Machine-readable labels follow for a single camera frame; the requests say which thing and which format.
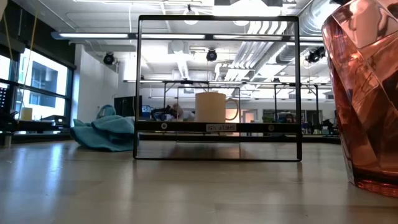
faceted vase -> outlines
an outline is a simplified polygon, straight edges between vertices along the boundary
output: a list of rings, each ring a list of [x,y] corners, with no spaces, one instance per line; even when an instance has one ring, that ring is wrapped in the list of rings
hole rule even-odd
[[[349,181],[398,197],[398,0],[354,0],[322,27]]]

cable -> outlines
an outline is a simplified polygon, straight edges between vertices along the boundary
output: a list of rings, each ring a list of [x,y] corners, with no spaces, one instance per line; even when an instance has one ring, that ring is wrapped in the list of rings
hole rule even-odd
[[[25,73],[25,80],[24,80],[24,85],[22,86],[22,103],[21,106],[19,107],[19,114],[18,114],[18,122],[21,118],[21,109],[22,109],[22,105],[24,104],[24,94],[25,94],[25,86],[26,86],[26,79],[27,79],[27,72],[29,71],[29,65],[30,65],[30,55],[32,53],[33,50],[33,44],[35,41],[35,31],[36,31],[36,25],[37,25],[37,13],[39,12],[39,7],[37,5],[39,1],[36,0],[36,4],[35,4],[35,20],[33,23],[33,31],[32,31],[32,39],[30,40],[30,51],[29,51],[29,57],[28,57],[28,64],[27,64],[27,68],[26,68],[26,73]]]
[[[132,6],[132,4],[130,4],[130,6],[129,6],[129,25],[130,25],[130,32],[132,32],[132,27],[131,27],[131,6]]]
[[[89,40],[86,40],[86,43],[88,43],[91,47],[91,50],[98,56],[98,57],[102,57],[102,54],[98,53],[96,50],[94,50],[93,45],[91,44],[91,42]]]

blue cloth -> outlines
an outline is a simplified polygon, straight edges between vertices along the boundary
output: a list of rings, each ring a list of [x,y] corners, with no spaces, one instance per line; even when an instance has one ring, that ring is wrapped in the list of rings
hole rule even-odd
[[[97,119],[112,115],[116,115],[116,110],[114,109],[114,107],[111,105],[105,105],[99,110],[97,114]]]
[[[71,128],[70,135],[82,146],[111,152],[131,151],[133,148],[134,123],[131,118],[108,114],[91,124],[77,119],[73,122],[75,126]]]

ceiling light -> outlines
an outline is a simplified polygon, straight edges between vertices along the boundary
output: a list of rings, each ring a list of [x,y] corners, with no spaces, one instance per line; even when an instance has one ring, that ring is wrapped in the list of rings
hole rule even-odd
[[[271,83],[271,82],[247,82],[246,84],[250,84],[250,85],[273,85],[275,83]]]
[[[220,82],[220,81],[211,81],[209,84],[242,84],[243,82]]]
[[[183,13],[183,15],[199,15],[198,10],[197,9],[191,9],[190,5],[188,5],[188,9],[186,9]],[[188,24],[188,25],[195,25],[196,23],[198,23],[198,21],[184,21],[184,23]]]
[[[323,42],[322,36],[300,36],[300,41],[320,41]]]
[[[140,83],[162,83],[160,80],[141,80]]]
[[[237,26],[246,26],[249,24],[249,21],[234,21],[234,24]]]
[[[201,1],[184,1],[184,0],[74,0],[75,2],[102,2],[105,4],[201,4]]]
[[[288,46],[294,46],[295,44],[293,42],[287,42],[286,45]],[[323,46],[323,42],[302,42],[300,41],[300,46]]]
[[[282,40],[281,35],[214,35],[216,40],[253,40],[253,41],[278,41]]]
[[[126,39],[128,34],[88,34],[88,33],[63,33],[63,38],[84,38],[84,39]]]
[[[278,16],[279,7],[268,7],[261,0],[240,0],[230,6],[213,6],[214,16]]]
[[[203,34],[142,34],[143,39],[204,39]]]

orange object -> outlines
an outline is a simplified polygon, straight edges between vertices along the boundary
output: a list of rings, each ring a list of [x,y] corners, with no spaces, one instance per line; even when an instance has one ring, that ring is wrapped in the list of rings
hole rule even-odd
[[[350,1],[322,33],[349,180],[398,197],[398,2]]]

